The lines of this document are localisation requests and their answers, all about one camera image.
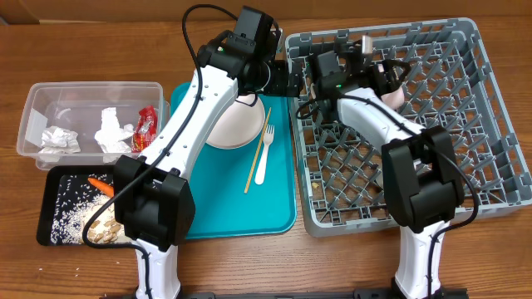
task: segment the red snack bag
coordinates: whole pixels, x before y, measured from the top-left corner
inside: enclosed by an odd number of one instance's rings
[[[131,152],[140,153],[157,137],[157,114],[152,105],[139,111],[139,123],[131,141]]]

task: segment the fork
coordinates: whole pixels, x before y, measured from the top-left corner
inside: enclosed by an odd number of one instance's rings
[[[268,161],[268,149],[273,142],[273,133],[275,133],[275,128],[273,125],[268,125],[266,132],[264,133],[264,148],[263,154],[260,156],[259,167],[257,168],[257,174],[255,175],[255,183],[262,184],[264,183],[264,176],[266,175],[266,162]]]

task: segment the gray dish rack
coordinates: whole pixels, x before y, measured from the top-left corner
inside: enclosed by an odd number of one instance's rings
[[[373,60],[411,64],[397,111],[425,127],[442,125],[453,138],[459,166],[478,188],[479,218],[502,216],[532,203],[525,163],[476,24],[468,18],[305,32],[286,39],[290,69],[303,69],[305,90],[290,106],[305,228],[314,237],[377,231],[397,226],[376,178],[381,157],[355,130],[327,122],[320,113],[297,120],[309,97],[310,54],[335,42],[373,37]],[[455,221],[467,218],[472,197]]]

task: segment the chopstick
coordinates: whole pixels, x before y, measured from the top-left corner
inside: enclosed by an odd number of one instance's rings
[[[269,107],[268,116],[266,116],[266,120],[264,121],[263,132],[260,135],[259,145],[257,146],[257,151],[255,152],[255,158],[253,159],[253,163],[251,164],[251,170],[249,171],[248,183],[246,184],[246,189],[244,190],[244,194],[248,193],[249,184],[251,183],[251,178],[253,178],[253,172],[255,171],[255,165],[257,164],[257,158],[259,157],[260,146],[263,144],[264,132],[266,132],[266,127],[268,127],[269,115],[271,112],[272,112],[272,107]]]

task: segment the white plate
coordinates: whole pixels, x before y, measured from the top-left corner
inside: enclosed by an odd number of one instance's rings
[[[252,104],[255,95],[239,96],[237,100]],[[265,119],[264,104],[260,97],[253,107],[235,101],[214,125],[207,144],[223,150],[244,146],[259,135]]]

